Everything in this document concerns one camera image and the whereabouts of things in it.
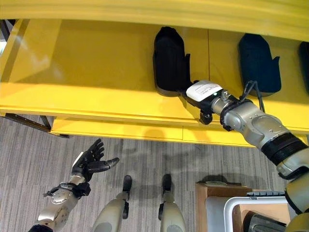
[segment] white plastic bin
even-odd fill
[[[285,197],[208,197],[205,201],[208,232],[233,232],[232,212],[236,205],[285,203]]]

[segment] cardboard box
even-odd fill
[[[227,185],[223,182],[196,183],[197,232],[207,231],[205,200],[207,197],[244,197],[252,189],[246,186]]]

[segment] black cable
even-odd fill
[[[251,90],[253,89],[254,86],[255,86],[255,91],[257,93],[257,98],[259,100],[260,110],[265,113],[264,103],[263,103],[262,95],[261,95],[260,90],[258,88],[257,81],[248,81],[247,82],[245,89],[243,90],[243,93],[242,93],[241,97],[239,98],[239,102],[243,102],[247,98],[247,96],[249,95],[249,93],[251,92]]]

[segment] sticker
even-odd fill
[[[222,87],[220,85],[203,80],[190,86],[186,94],[189,98],[200,102],[221,89]]]

